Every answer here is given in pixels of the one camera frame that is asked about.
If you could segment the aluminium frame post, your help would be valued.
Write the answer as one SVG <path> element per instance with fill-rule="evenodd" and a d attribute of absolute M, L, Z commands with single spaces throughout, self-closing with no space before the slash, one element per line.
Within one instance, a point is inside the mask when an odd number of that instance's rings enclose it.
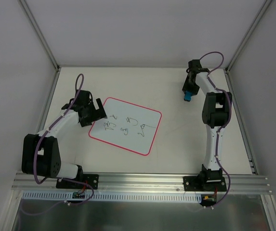
<path fill-rule="evenodd" d="M 17 1 L 23 11 L 23 13 L 25 14 L 27 20 L 29 21 L 36 37 L 38 38 L 41 46 L 43 47 L 46 55 L 48 56 L 48 59 L 50 61 L 50 63 L 52 64 L 53 68 L 55 71 L 58 71 L 60 66 L 55 58 L 55 56 L 53 55 L 53 52 L 28 4 L 28 2 L 26 0 L 18 0 Z"/>
<path fill-rule="evenodd" d="M 268 8 L 273 3 L 272 0 L 264 0 L 263 4 L 261 5 L 260 9 L 258 10 L 257 14 L 255 15 L 253 21 L 251 22 L 249 28 L 247 29 L 244 37 L 242 38 L 240 44 L 238 45 L 236 51 L 234 52 L 231 60 L 229 61 L 228 65 L 225 68 L 226 72 L 229 72 L 233 65 L 238 60 L 239 56 L 241 55 L 242 51 L 245 49 L 245 46 L 249 42 L 251 36 L 253 35 L 254 31 L 256 30 L 257 26 L 259 25 L 260 21 L 265 16 Z"/>

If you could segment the aluminium mounting rail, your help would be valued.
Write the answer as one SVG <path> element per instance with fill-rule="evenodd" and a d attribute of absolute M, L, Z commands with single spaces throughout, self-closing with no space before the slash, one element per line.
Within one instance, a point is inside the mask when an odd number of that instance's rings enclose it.
<path fill-rule="evenodd" d="M 183 193 L 188 181 L 184 174 L 143 174 L 143 173 L 98 173 L 100 192 L 120 193 Z M 32 175 L 18 172 L 15 175 L 12 190 L 54 190 L 56 179 L 47 179 L 36 184 Z M 266 194 L 273 193 L 271 184 L 262 175 L 231 175 L 225 182 L 231 182 L 231 194 Z"/>

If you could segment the left aluminium frame post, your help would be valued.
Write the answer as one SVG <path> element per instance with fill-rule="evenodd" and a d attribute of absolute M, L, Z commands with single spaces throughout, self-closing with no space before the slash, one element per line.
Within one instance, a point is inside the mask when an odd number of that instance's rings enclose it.
<path fill-rule="evenodd" d="M 17 1 L 23 11 L 23 13 L 25 14 L 27 20 L 29 21 L 36 37 L 38 38 L 41 46 L 43 47 L 46 55 L 48 56 L 48 59 L 50 61 L 50 63 L 52 64 L 53 68 L 55 71 L 58 71 L 60 66 L 55 58 L 55 56 L 53 55 L 53 52 L 28 4 L 28 2 L 26 0 L 18 0 Z"/>

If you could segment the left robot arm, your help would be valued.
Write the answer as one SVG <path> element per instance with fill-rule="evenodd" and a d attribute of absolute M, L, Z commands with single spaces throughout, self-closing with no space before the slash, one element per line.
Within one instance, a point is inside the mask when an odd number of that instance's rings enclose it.
<path fill-rule="evenodd" d="M 63 162 L 60 156 L 59 140 L 75 125 L 91 126 L 93 122 L 107 118 L 101 99 L 97 98 L 98 108 L 94 106 L 92 94 L 77 90 L 73 99 L 66 103 L 58 117 L 37 134 L 24 138 L 21 169 L 25 174 L 38 177 L 67 179 L 73 188 L 84 183 L 82 166 Z"/>

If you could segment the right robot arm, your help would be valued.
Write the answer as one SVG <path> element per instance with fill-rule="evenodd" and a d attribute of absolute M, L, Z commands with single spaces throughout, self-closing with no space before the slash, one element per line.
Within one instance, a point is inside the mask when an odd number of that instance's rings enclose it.
<path fill-rule="evenodd" d="M 216 87 L 210 77 L 210 70 L 203 68 L 200 60 L 188 62 L 187 77 L 182 91 L 184 100 L 189 102 L 201 90 L 205 95 L 202 108 L 202 122 L 206 126 L 206 155 L 197 176 L 183 177 L 185 191 L 227 192 L 230 181 L 226 181 L 227 171 L 221 164 L 222 143 L 225 128 L 232 117 L 232 95 Z"/>

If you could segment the right aluminium frame post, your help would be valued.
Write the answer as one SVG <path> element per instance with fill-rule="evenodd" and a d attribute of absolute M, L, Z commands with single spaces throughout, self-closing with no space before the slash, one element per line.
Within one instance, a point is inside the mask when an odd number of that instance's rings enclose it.
<path fill-rule="evenodd" d="M 226 72 L 229 72 L 233 65 L 238 60 L 239 56 L 241 55 L 242 51 L 245 49 L 245 46 L 249 42 L 251 36 L 253 35 L 254 31 L 256 30 L 257 26 L 259 25 L 260 21 L 265 16 L 268 8 L 273 3 L 272 0 L 264 0 L 263 4 L 261 5 L 260 9 L 258 10 L 257 14 L 255 15 L 253 21 L 251 22 L 249 28 L 247 29 L 244 37 L 242 38 L 240 44 L 238 45 L 236 51 L 234 52 L 231 60 L 229 61 L 228 65 L 225 68 Z"/>

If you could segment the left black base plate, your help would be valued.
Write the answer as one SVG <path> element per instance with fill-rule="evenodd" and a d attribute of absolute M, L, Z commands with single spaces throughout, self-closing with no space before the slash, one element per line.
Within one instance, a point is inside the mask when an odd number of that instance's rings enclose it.
<path fill-rule="evenodd" d="M 57 189 L 73 189 L 80 190 L 85 184 L 90 185 L 94 190 L 98 189 L 99 183 L 99 175 L 98 174 L 85 174 L 83 173 L 80 177 L 76 177 L 75 179 L 61 180 L 57 181 L 56 188 Z"/>

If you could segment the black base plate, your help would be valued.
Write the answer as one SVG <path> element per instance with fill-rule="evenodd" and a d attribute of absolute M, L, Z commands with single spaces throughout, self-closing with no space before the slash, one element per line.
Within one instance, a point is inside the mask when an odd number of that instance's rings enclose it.
<path fill-rule="evenodd" d="M 85 174 L 83 173 L 80 177 L 76 177 L 75 179 L 61 180 L 57 181 L 56 188 L 57 189 L 73 189 L 80 190 L 85 184 L 90 185 L 94 190 L 98 189 L 99 183 L 99 175 L 98 174 Z"/>
<path fill-rule="evenodd" d="M 227 185 L 224 177 L 217 180 L 206 180 L 199 176 L 184 176 L 183 177 L 184 190 L 199 191 L 199 192 L 225 192 Z"/>

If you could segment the pink-framed whiteboard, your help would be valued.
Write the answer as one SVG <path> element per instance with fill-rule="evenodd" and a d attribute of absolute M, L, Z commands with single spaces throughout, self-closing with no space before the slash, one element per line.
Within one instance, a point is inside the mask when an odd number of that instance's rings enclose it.
<path fill-rule="evenodd" d="M 105 100 L 103 107 L 107 118 L 94 122 L 89 137 L 142 156 L 149 155 L 162 113 L 112 97 Z"/>

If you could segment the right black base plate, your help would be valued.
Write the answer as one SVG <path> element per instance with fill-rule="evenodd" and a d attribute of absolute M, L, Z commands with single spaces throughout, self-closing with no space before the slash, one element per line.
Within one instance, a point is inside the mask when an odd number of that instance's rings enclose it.
<path fill-rule="evenodd" d="M 183 177 L 184 190 L 199 191 L 199 192 L 225 192 L 227 185 L 224 177 L 217 180 L 206 180 L 199 176 L 184 176 Z"/>

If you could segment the blue whiteboard eraser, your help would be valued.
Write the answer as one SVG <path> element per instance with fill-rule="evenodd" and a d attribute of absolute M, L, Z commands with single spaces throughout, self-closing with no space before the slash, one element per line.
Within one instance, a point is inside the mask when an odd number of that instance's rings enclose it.
<path fill-rule="evenodd" d="M 189 91 L 186 91 L 186 92 L 184 93 L 184 101 L 190 102 L 191 99 L 192 99 L 192 93 L 189 92 Z"/>

